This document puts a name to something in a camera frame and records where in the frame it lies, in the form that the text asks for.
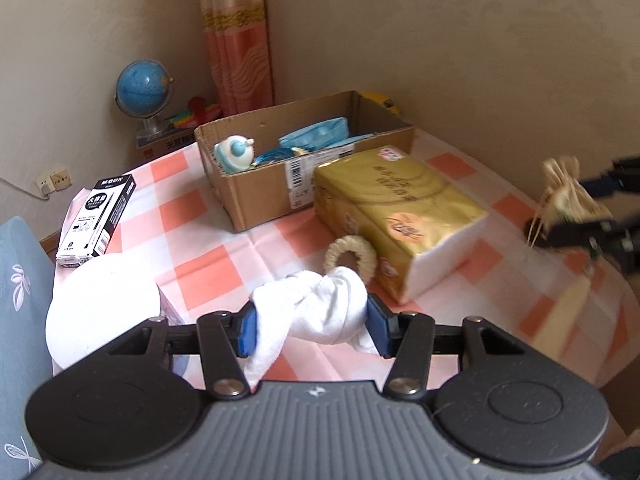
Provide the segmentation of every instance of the curtain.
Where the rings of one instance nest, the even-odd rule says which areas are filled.
[[[200,5],[224,114],[273,105],[264,0],[200,0]]]

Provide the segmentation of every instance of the blue cushion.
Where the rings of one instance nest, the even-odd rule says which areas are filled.
[[[21,218],[0,226],[0,479],[18,480],[39,464],[24,407],[52,376],[44,327],[54,266]]]

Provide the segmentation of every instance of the electrical outlet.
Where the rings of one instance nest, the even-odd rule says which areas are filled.
[[[56,190],[49,173],[43,173],[36,179],[36,187],[42,196],[49,196]]]
[[[53,183],[53,188],[56,191],[66,189],[72,184],[71,176],[69,175],[67,168],[61,168],[60,170],[53,171],[49,176]]]

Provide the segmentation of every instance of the table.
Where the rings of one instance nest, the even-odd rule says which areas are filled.
[[[481,239],[457,271],[405,305],[438,323],[483,316],[508,332],[530,338],[561,292],[582,272],[585,255],[528,248],[522,226],[535,204],[478,161],[418,131],[414,156],[435,168],[491,211]],[[156,278],[181,314],[194,322],[214,310],[239,310],[251,291],[301,269],[322,272],[334,236],[308,208],[235,234],[204,173],[197,145],[132,171],[137,188],[107,252],[123,252]],[[88,191],[69,207],[63,234]],[[72,272],[56,267],[54,294]],[[393,310],[401,310],[376,283]],[[640,353],[640,307],[627,282],[607,262],[598,264],[588,301],[561,362],[596,385]],[[375,380],[382,385],[391,361],[357,354],[347,345],[319,346],[288,338],[265,378],[271,380]],[[435,356],[429,387],[456,373],[457,360]],[[192,356],[185,378],[204,387]]]

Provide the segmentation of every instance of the wall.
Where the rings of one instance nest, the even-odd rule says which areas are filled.
[[[0,0],[0,175],[36,191],[54,163],[74,186],[41,202],[0,182],[0,223],[21,215],[38,238],[57,231],[80,187],[129,167],[139,121],[113,103],[131,61],[162,61],[175,79],[168,113],[213,98],[199,0]]]
[[[266,4],[278,102],[384,92],[536,199],[548,156],[640,153],[640,0]]]

